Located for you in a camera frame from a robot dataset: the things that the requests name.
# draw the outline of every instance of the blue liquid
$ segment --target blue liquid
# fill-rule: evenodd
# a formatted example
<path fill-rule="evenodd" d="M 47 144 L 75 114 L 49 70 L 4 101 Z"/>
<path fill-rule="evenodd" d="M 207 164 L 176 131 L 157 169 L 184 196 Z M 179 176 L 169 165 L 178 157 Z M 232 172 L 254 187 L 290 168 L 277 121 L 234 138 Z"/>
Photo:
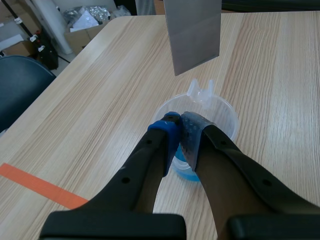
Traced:
<path fill-rule="evenodd" d="M 180 144 L 179 144 L 177 151 L 175 152 L 175 157 L 182 162 L 185 162 L 185 163 L 187 162 L 184 157 L 184 154 L 182 153 L 182 149 L 181 149 Z M 188 169 L 178 169 L 178 168 L 174 167 L 174 170 L 176 171 L 176 173 L 180 177 L 182 177 L 184 179 L 187 179 L 189 181 L 194 181 L 194 182 L 200 181 L 198 176 L 196 175 L 196 173 L 192 171 L 191 167 Z"/>

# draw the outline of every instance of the white pipe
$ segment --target white pipe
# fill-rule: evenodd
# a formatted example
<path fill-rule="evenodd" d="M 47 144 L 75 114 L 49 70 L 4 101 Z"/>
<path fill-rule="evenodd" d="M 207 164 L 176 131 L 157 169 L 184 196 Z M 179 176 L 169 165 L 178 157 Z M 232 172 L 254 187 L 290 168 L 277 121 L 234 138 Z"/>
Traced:
<path fill-rule="evenodd" d="M 33 0 L 33 4 L 39 10 L 43 20 L 50 28 L 63 53 L 71 54 L 73 51 L 71 50 L 64 36 L 67 23 L 57 10 L 54 2 L 52 0 Z"/>

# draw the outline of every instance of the floor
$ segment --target floor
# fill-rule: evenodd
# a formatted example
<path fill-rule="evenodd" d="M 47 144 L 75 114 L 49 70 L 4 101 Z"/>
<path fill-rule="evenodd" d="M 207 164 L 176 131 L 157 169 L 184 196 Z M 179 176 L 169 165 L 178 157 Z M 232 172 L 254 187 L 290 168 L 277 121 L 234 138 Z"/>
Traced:
<path fill-rule="evenodd" d="M 71 54 L 63 54 L 61 51 L 58 50 L 59 56 L 63 57 L 64 59 L 68 60 L 71 62 L 73 59 L 75 59 L 76 55 L 74 53 Z M 57 77 L 67 66 L 69 63 L 66 61 L 62 60 L 60 57 L 58 58 L 58 68 L 55 70 L 51 70 L 51 72 Z"/>

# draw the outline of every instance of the blue gripper pad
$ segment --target blue gripper pad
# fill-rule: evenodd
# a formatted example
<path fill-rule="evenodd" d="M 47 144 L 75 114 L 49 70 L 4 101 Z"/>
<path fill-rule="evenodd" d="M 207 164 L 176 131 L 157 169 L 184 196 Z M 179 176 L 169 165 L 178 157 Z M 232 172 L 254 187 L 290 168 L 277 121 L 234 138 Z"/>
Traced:
<path fill-rule="evenodd" d="M 182 115 L 181 149 L 187 163 L 195 171 L 197 166 L 201 133 L 205 127 L 215 125 L 213 122 L 195 112 L 185 111 Z"/>

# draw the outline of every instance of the orange tape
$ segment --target orange tape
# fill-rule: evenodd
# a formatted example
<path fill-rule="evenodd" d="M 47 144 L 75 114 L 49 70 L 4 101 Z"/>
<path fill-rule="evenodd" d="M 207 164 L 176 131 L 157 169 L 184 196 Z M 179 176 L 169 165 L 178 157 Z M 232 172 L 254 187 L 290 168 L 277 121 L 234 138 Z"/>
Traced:
<path fill-rule="evenodd" d="M 14 166 L 4 163 L 0 166 L 0 175 L 20 184 L 68 209 L 75 209 L 88 202 L 81 196 L 42 180 Z"/>

